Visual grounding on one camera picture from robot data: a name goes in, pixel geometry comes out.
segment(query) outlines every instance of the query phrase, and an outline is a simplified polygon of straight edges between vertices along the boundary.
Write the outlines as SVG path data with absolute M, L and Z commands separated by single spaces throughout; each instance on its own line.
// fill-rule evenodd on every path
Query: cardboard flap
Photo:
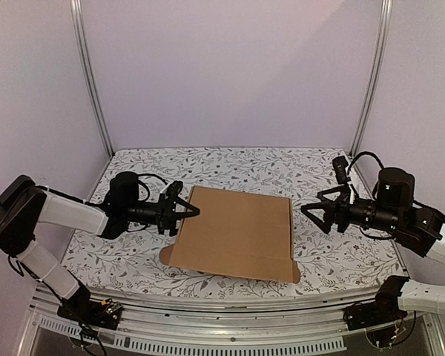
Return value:
M 250 254 L 224 253 L 189 245 L 170 245 L 160 252 L 162 263 L 196 271 L 255 280 L 300 281 L 296 262 Z

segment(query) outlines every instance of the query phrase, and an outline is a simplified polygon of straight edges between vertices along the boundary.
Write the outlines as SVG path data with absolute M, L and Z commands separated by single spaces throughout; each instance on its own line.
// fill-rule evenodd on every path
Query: wire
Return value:
M 346 172 L 346 174 L 349 175 L 349 172 L 351 171 L 351 168 L 353 167 L 353 165 L 354 165 L 354 164 L 356 163 L 356 161 L 357 161 L 358 159 L 360 159 L 362 156 L 371 156 L 371 157 L 374 158 L 374 159 L 376 160 L 376 162 L 379 164 L 379 167 L 380 167 L 381 169 L 384 169 L 384 165 L 383 165 L 383 163 L 380 161 L 379 157 L 376 156 L 376 154 L 374 154 L 374 153 L 372 153 L 372 152 L 369 152 L 369 151 L 363 151 L 363 152 L 360 152 L 359 154 L 357 154 L 357 155 L 355 156 L 355 158 L 353 158 L 353 160 L 352 160 L 351 163 L 349 164 L 348 171 Z
M 147 192 L 147 196 L 145 197 L 145 199 L 142 199 L 141 201 L 146 202 L 148 200 L 148 198 L 150 197 L 150 189 L 148 188 L 148 185 L 146 185 L 144 182 L 139 180 L 139 185 L 141 187 L 143 187 L 145 189 L 145 191 Z
M 18 273 L 20 276 L 24 277 L 24 273 L 23 273 L 23 269 L 22 269 L 22 265 L 19 261 L 16 261 L 16 266 L 14 266 L 12 264 L 12 257 L 10 255 L 8 255 L 8 264 L 10 265 L 10 267 L 12 268 L 12 270 L 14 270 L 16 273 Z
M 141 173 L 138 174 L 139 177 L 153 177 L 153 178 L 157 178 L 159 180 L 161 180 L 163 183 L 168 184 L 168 182 L 166 180 L 164 180 L 161 176 L 159 176 L 158 174 L 153 174 L 153 173 Z
M 414 321 L 412 322 L 412 328 L 410 328 L 410 332 L 407 334 L 407 336 L 405 336 L 404 339 L 402 339 L 398 343 L 393 343 L 392 344 L 393 346 L 401 345 L 402 343 L 405 343 L 407 341 L 407 339 L 410 337 L 410 335 L 412 335 L 412 333 L 414 332 L 416 320 L 417 320 L 417 311 L 414 311 Z
M 393 236 L 388 236 L 388 237 L 382 237 L 382 236 L 372 236 L 372 235 L 368 235 L 366 234 L 363 229 L 361 227 L 359 227 L 359 231 L 361 231 L 361 234 L 364 235 L 364 237 L 367 237 L 368 239 L 371 240 L 379 240 L 379 241 L 387 241 L 387 240 L 393 240 L 394 237 Z
M 72 314 L 77 320 L 78 324 L 81 327 L 81 332 L 79 333 L 80 339 L 81 339 L 81 348 L 86 351 L 87 354 L 90 356 L 98 356 L 88 350 L 87 346 L 84 346 L 84 335 L 87 337 L 93 337 L 96 339 L 97 343 L 99 344 L 101 350 L 102 350 L 102 356 L 107 356 L 107 351 L 105 350 L 104 345 L 102 345 L 102 341 L 98 336 L 98 333 L 92 329 L 92 327 L 89 326 L 78 314 L 76 314 L 69 306 L 66 305 L 66 303 L 63 303 L 63 298 L 61 298 L 51 287 L 49 287 L 48 284 L 43 282 L 45 286 L 53 293 L 53 295 L 56 297 L 57 300 L 61 303 L 61 305 L 70 313 Z

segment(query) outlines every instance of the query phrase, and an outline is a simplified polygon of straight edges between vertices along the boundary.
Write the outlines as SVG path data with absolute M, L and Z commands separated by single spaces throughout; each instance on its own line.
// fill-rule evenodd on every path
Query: white floral mat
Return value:
M 112 159 L 93 195 L 93 202 L 101 201 L 111 178 L 122 171 L 134 171 L 182 180 L 182 197 L 188 196 L 192 185 L 291 197 L 294 258 L 302 274 L 298 284 L 165 266 L 159 261 L 159 251 L 175 237 L 158 235 L 155 227 L 124 233 L 113 241 L 77 231 L 63 263 L 89 286 L 183 297 L 285 297 L 380 285 L 389 275 L 402 274 L 389 241 L 366 239 L 356 227 L 345 234 L 334 227 L 326 235 L 300 213 L 302 204 L 317 201 L 318 191 L 336 186 L 332 159 L 341 154 L 342 150 L 318 148 L 122 150 Z M 145 182 L 155 200 L 162 183 L 153 178 Z

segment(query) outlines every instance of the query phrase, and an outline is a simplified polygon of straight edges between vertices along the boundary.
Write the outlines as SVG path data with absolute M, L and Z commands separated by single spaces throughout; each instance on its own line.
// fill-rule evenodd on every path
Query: white backdrop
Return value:
M 445 0 L 395 1 L 362 149 L 414 174 L 415 198 L 445 213 Z M 372 184 L 377 167 L 362 160 Z M 445 284 L 445 266 L 403 255 L 416 280 Z
M 381 1 L 83 2 L 116 149 L 347 148 Z
M 105 167 L 68 1 L 0 1 L 0 193 L 19 175 L 86 197 Z M 57 257 L 70 231 L 39 226 Z M 0 356 L 14 355 L 35 283 L 0 251 Z

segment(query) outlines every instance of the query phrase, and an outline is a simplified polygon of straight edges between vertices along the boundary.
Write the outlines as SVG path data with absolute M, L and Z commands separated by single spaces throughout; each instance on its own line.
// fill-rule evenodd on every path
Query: brown cardboard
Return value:
M 160 252 L 169 266 L 195 271 L 297 283 L 293 261 L 291 200 L 238 191 L 193 187 L 177 241 Z

